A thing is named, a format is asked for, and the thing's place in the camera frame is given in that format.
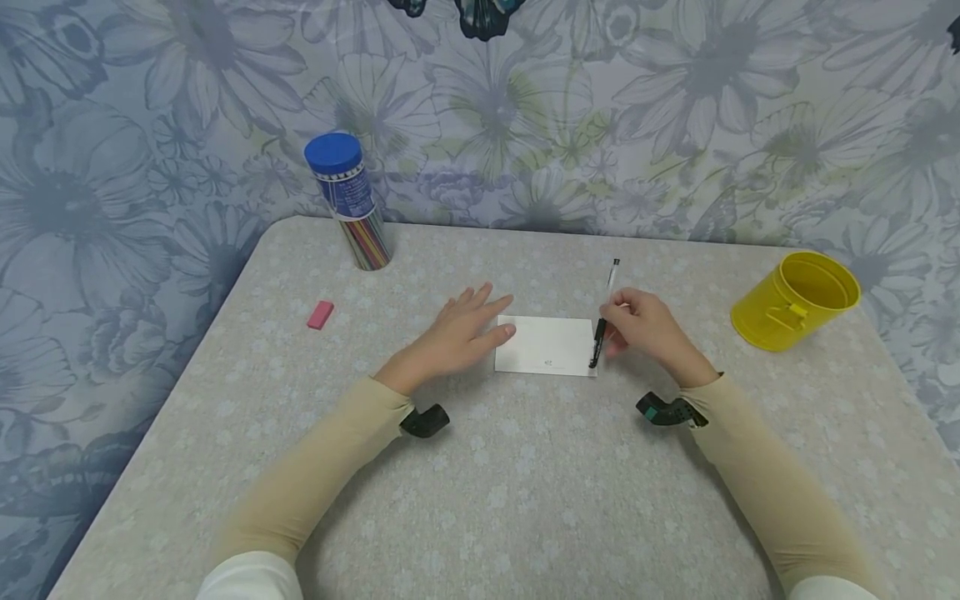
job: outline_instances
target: white sleeve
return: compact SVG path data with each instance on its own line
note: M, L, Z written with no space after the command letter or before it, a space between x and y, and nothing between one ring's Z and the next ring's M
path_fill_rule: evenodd
M197 600L303 600L297 572L271 552L246 552L218 564Z
M789 600L877 600L853 582L831 575L807 577L794 586Z

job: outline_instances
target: yellow cup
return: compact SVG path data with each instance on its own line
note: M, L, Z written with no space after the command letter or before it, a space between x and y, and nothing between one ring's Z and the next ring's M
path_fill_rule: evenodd
M730 311L733 328L757 348L780 352L860 300L856 277L818 252L788 254Z

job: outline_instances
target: white card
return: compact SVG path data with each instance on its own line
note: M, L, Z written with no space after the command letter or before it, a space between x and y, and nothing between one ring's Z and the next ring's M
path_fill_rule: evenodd
M512 323L516 333L496 349L493 369L502 372L535 372L548 375L595 377L589 367L593 354L590 319L511 317L500 315L496 324Z

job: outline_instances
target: beige sleeve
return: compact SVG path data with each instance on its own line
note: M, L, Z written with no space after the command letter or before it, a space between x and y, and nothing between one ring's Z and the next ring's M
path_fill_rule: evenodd
M780 577L832 575L885 597L856 535L813 475L727 376L683 396L709 424L693 439L713 463Z
M353 473L400 436L413 409L410 398L373 379L355 383L233 508L214 542L211 568L253 550L292 564Z

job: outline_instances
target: eraser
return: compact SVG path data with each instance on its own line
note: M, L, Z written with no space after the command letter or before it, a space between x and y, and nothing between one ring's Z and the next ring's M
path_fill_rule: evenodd
M323 329L324 323L330 318L330 313L333 312L333 302L328 302L322 300L317 307L313 309L313 314L310 315L310 319L306 322L306 326L311 329Z

